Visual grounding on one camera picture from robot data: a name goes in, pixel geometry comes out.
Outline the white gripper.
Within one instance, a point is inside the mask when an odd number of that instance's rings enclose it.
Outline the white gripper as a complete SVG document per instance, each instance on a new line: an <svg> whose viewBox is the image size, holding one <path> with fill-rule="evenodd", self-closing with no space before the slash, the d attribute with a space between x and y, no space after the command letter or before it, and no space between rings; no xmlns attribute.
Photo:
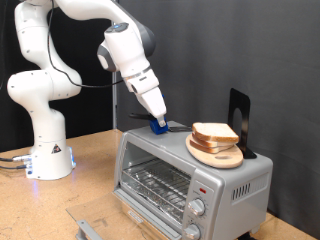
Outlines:
<svg viewBox="0 0 320 240"><path fill-rule="evenodd" d="M166 125L164 115L167 112L162 93L158 87L153 87L146 91L135 91L139 103L155 118L158 118L160 127Z"/></svg>

